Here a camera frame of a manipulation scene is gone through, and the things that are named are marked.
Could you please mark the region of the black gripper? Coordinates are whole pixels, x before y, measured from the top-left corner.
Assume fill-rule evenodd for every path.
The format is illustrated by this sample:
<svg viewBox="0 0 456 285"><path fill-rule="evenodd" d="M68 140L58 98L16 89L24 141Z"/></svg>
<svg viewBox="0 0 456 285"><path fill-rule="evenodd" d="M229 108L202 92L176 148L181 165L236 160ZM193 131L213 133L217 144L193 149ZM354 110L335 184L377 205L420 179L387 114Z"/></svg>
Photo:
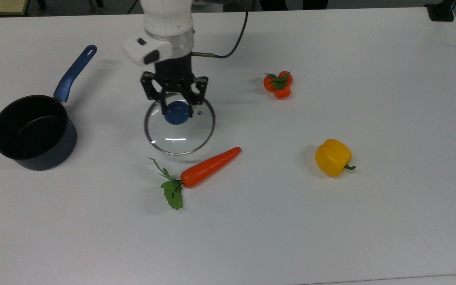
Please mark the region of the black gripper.
<svg viewBox="0 0 456 285"><path fill-rule="evenodd" d="M169 87L172 90L182 87L182 96L188 105L188 115L193 116L193 107L202 105L209 78L207 76L195 77L192 72L192 55L167 59L154 64L155 73L144 71L141 76L141 85L148 100L159 103L161 113L167 114L166 95ZM154 87L156 82L161 90Z"/></svg>

